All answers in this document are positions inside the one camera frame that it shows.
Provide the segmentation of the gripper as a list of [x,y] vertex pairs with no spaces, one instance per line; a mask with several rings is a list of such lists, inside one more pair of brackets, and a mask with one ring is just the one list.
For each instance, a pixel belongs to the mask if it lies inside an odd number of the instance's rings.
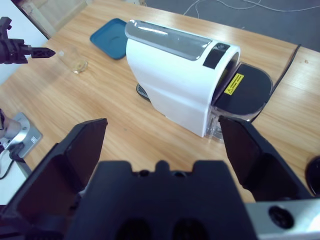
[[[47,47],[29,47],[26,55],[31,55],[33,59],[50,58],[55,55],[55,51]],[[0,63],[6,65],[27,64],[25,41],[23,39],[1,39]]]

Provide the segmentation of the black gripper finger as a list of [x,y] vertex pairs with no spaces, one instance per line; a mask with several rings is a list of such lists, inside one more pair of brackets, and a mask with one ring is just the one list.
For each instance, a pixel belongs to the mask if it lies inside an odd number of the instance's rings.
[[287,162],[250,122],[226,116],[218,121],[237,179],[257,202],[312,198]]
[[1,211],[1,219],[35,225],[67,217],[100,159],[107,125],[106,118],[75,125],[27,177]]

